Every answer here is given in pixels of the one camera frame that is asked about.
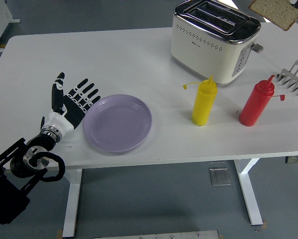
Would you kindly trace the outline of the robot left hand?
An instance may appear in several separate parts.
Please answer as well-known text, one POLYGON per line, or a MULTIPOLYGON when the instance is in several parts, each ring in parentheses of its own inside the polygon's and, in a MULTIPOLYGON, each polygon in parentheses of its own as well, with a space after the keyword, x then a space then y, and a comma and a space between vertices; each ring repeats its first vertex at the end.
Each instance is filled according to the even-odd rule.
POLYGON ((100 100, 99 90, 88 79, 82 80, 67 94, 64 94, 63 83, 65 74, 61 72, 52 85, 51 112, 49 121, 42 128, 41 133, 54 134, 61 140, 68 132, 76 129, 90 107, 100 100))

